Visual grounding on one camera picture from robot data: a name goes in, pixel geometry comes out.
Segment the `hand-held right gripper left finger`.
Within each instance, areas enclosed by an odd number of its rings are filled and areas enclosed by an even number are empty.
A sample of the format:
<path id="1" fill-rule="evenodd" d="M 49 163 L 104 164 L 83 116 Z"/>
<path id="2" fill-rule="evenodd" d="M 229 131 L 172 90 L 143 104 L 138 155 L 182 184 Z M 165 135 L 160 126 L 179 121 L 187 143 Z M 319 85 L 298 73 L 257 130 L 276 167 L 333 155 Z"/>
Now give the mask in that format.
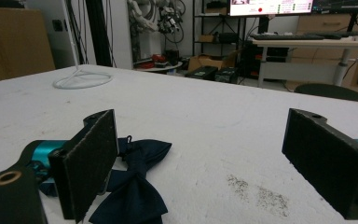
<path id="1" fill-rule="evenodd" d="M 48 154 L 63 217 L 82 221 L 117 157 L 115 110 L 88 116 L 84 127 Z"/>

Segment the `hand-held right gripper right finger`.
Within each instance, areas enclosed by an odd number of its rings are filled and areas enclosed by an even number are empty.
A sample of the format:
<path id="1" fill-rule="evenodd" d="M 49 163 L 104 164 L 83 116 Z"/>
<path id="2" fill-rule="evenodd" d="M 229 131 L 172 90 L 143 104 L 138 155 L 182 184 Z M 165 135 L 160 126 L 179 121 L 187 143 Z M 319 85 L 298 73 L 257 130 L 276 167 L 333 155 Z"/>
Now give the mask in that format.
<path id="1" fill-rule="evenodd" d="M 358 140 L 321 115 L 291 108 L 282 153 L 337 212 L 358 220 Z"/>

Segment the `navy blue bow tie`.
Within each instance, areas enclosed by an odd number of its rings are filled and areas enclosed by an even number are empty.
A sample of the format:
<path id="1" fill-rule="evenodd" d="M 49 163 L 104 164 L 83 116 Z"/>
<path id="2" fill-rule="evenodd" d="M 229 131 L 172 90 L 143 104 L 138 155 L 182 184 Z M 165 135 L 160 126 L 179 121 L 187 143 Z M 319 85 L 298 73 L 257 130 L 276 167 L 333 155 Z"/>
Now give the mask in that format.
<path id="1" fill-rule="evenodd" d="M 45 163 L 51 175 L 48 154 L 65 142 L 44 141 L 37 147 L 39 152 L 47 154 Z M 130 136 L 117 138 L 118 154 L 99 192 L 108 192 L 109 195 L 89 221 L 92 224 L 162 224 L 161 216 L 168 209 L 158 191 L 146 180 L 146 172 L 165 158 L 171 146 L 153 139 L 132 141 Z M 53 184 L 44 183 L 42 191 L 59 198 L 55 181 Z"/>

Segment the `dark round chair back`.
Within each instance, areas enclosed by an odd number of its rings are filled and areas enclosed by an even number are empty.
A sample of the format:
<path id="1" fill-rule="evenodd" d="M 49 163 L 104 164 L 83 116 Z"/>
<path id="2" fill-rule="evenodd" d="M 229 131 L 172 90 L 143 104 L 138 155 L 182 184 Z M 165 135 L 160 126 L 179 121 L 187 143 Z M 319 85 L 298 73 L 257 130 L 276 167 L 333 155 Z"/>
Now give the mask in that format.
<path id="1" fill-rule="evenodd" d="M 314 95 L 314 96 L 358 102 L 357 91 L 353 91 L 351 89 L 347 89 L 336 85 L 329 85 L 329 84 L 322 84 L 322 83 L 302 84 L 295 88 L 295 92 Z"/>

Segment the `white height-adjustable desk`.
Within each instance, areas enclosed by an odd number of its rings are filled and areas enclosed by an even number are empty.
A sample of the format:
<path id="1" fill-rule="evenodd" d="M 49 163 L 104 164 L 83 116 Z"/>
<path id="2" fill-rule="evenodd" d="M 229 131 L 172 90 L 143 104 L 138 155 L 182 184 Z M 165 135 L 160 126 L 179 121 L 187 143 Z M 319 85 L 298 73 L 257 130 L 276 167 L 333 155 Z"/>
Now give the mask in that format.
<path id="1" fill-rule="evenodd" d="M 358 39 L 340 40 L 254 40 L 262 48 L 262 59 L 257 86 L 266 79 L 322 82 L 340 86 L 348 69 L 353 50 L 358 50 Z M 287 63 L 268 62 L 268 49 L 289 48 Z"/>

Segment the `black keyboard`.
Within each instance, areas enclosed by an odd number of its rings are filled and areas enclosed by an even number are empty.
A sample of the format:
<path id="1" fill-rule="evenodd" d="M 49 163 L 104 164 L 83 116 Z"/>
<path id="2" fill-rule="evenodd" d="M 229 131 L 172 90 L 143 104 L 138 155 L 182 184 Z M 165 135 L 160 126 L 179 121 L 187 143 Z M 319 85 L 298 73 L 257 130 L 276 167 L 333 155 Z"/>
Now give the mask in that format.
<path id="1" fill-rule="evenodd" d="M 323 40 L 319 35 L 266 35 L 253 34 L 251 37 L 255 40 Z"/>

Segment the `brown cardboard panel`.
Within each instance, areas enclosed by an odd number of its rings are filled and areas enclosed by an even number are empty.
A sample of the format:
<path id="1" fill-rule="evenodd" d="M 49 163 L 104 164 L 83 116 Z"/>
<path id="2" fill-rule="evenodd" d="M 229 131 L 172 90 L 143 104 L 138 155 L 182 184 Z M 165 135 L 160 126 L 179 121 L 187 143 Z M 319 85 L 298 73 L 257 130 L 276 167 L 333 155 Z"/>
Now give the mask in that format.
<path id="1" fill-rule="evenodd" d="M 54 69 L 41 11 L 0 7 L 0 80 Z"/>

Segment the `black case with green label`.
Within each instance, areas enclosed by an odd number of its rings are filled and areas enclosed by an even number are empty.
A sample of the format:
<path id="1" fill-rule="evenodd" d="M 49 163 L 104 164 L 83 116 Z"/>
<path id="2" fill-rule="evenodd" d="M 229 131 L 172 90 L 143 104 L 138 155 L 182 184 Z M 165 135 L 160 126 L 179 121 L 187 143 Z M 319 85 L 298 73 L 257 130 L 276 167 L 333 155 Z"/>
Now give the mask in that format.
<path id="1" fill-rule="evenodd" d="M 215 66 L 201 66 L 194 71 L 188 72 L 186 77 L 214 81 L 214 76 L 217 71 L 218 68 Z"/>

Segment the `open cardboard box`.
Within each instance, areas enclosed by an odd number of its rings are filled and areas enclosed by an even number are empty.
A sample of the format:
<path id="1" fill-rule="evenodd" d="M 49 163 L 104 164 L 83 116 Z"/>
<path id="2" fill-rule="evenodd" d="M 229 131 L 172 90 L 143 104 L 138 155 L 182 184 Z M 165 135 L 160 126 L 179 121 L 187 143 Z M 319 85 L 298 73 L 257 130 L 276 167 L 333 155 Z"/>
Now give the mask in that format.
<path id="1" fill-rule="evenodd" d="M 234 67 L 239 51 L 232 51 L 227 56 L 215 56 L 209 54 L 200 54 L 190 58 L 188 64 L 188 72 L 192 72 L 202 66 L 214 66 L 218 69 L 223 67 Z"/>

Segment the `computer monitor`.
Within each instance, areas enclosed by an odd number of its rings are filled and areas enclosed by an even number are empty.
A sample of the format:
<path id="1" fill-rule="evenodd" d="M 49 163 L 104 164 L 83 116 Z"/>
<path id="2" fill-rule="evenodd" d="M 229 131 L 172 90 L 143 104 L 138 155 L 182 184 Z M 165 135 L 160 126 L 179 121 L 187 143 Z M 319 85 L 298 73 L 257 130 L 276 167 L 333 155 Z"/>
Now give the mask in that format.
<path id="1" fill-rule="evenodd" d="M 311 13 L 313 0 L 229 0 L 229 16 L 264 16 Z"/>

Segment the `black metal shelf rack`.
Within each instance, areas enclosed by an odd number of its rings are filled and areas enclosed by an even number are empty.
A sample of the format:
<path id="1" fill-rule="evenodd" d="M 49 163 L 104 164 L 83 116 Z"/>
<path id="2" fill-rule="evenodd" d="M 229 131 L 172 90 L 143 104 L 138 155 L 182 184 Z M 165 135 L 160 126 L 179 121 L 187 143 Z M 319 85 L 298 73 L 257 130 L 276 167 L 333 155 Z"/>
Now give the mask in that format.
<path id="1" fill-rule="evenodd" d="M 192 54 L 226 55 L 240 49 L 246 18 L 230 16 L 231 0 L 192 0 Z"/>

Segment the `black vertical post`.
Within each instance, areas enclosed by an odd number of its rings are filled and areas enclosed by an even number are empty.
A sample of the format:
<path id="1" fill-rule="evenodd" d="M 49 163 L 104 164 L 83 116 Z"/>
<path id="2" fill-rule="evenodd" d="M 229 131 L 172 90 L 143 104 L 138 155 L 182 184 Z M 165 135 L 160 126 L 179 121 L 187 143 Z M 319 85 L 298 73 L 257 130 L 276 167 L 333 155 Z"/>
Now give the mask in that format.
<path id="1" fill-rule="evenodd" d="M 85 0 L 85 2 L 96 63 L 98 65 L 111 67 L 113 63 L 105 27 L 103 2 L 102 0 Z"/>

